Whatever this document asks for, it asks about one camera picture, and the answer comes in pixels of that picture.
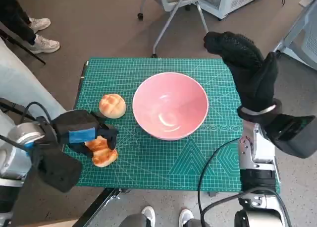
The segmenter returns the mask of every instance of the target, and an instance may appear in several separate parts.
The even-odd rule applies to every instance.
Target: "black pants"
[[[130,215],[124,219],[119,227],[151,227],[151,222],[141,213]],[[202,227],[200,220],[191,219],[183,227]]]
[[[35,34],[28,15],[17,0],[0,0],[0,21],[23,40],[34,44]]]

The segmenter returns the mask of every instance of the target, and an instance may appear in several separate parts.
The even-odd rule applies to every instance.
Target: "white sleeve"
[[[30,102],[41,103],[52,119],[66,110],[43,87],[33,73],[0,39],[0,98],[26,107]],[[37,105],[29,109],[32,116],[45,116]]]

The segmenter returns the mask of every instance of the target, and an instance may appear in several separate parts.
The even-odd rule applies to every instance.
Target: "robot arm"
[[[264,59],[251,40],[231,32],[209,32],[204,41],[208,52],[220,55],[229,67],[240,96],[242,191],[256,187],[276,191],[280,177],[275,147],[299,158],[309,157],[317,149],[317,120],[314,116],[282,114],[281,102],[273,98],[278,73],[274,53]],[[254,191],[239,198],[239,203],[243,210],[236,213],[236,227],[286,227],[289,217],[272,192]]]

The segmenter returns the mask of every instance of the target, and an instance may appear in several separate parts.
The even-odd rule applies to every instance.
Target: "bowl rim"
[[[202,121],[195,127],[195,129],[193,129],[192,131],[184,134],[184,135],[181,135],[181,136],[174,136],[174,137],[170,137],[170,138],[163,138],[163,137],[159,137],[159,136],[156,136],[154,134],[152,134],[151,132],[147,131],[139,122],[138,118],[137,118],[137,115],[135,115],[135,111],[134,111],[134,101],[135,101],[135,96],[136,94],[138,93],[138,91],[140,90],[140,88],[142,87],[142,85],[144,85],[144,83],[156,76],[161,76],[161,75],[164,75],[164,74],[177,74],[177,75],[181,75],[181,76],[184,76],[184,77],[187,77],[191,80],[193,80],[196,84],[198,84],[198,86],[202,89],[202,91],[204,92],[204,95],[205,95],[205,98],[206,98],[206,101],[207,101],[207,109],[206,109],[206,113],[204,115],[204,118],[202,119]],[[147,132],[148,134],[150,134],[151,136],[155,137],[155,138],[158,138],[158,139],[161,139],[161,140],[179,140],[179,139],[183,139],[189,135],[191,135],[192,133],[194,133],[205,121],[207,115],[208,115],[208,111],[209,111],[209,100],[208,100],[208,96],[207,96],[207,93],[206,91],[204,90],[204,88],[202,87],[202,85],[197,82],[194,78],[186,75],[186,74],[183,74],[183,73],[180,73],[180,72],[161,72],[161,73],[157,73],[151,77],[148,77],[147,79],[145,79],[137,88],[137,90],[135,91],[134,95],[133,95],[133,100],[132,100],[132,112],[133,112],[133,116],[136,120],[136,122],[138,123],[138,125],[145,131]]]

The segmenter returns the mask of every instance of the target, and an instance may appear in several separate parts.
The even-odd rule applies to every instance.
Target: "bread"
[[[85,142],[85,145],[94,153],[92,161],[94,165],[103,168],[110,165],[118,157],[117,151],[108,147],[107,140],[102,136],[97,139]]]
[[[105,117],[120,118],[126,111],[125,101],[118,94],[104,95],[99,102],[99,110]]]

